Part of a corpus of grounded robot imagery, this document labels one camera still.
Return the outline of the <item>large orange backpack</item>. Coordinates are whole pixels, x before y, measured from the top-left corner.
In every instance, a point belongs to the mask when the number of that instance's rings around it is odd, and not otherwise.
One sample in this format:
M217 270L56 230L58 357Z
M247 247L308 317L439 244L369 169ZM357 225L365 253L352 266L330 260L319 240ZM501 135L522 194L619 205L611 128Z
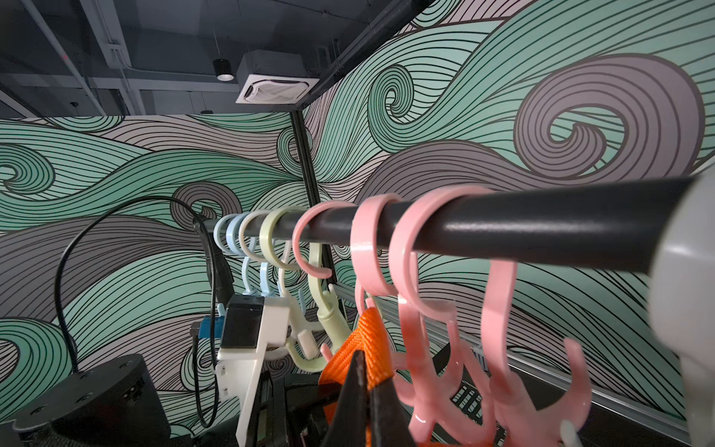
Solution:
M369 308L361 314L357 322L357 329L348 336L346 342L344 342L328 362L320 375L318 384L322 387L338 386L341 392L342 386L346 381L353 354L358 350L364 352L367 367L369 403L366 446L372 446L370 392L374 387L383 382L391 382L393 377L387 332L385 331L380 313L375 307ZM326 418L329 423L329 428L331 422L333 422L337 402L328 405L326 408Z

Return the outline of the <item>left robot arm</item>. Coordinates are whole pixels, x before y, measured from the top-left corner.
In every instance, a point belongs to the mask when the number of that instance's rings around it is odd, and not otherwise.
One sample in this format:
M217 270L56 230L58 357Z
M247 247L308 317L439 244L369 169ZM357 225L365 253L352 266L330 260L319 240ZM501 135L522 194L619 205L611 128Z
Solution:
M169 446L171 427L140 354L73 372L1 425L3 446Z

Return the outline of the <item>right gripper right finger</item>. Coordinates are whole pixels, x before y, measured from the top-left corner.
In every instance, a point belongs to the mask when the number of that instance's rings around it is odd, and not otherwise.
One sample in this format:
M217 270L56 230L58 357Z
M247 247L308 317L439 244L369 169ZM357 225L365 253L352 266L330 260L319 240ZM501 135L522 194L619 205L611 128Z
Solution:
M416 446L392 382L383 382L370 392L370 423L372 446Z

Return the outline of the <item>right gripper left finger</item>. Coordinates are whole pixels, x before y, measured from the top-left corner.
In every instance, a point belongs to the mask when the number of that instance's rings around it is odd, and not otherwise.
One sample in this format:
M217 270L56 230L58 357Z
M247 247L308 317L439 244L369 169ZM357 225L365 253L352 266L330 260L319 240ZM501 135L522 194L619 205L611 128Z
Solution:
M365 447L368 426L368 378L364 352L353 354L333 422L322 440L327 447Z

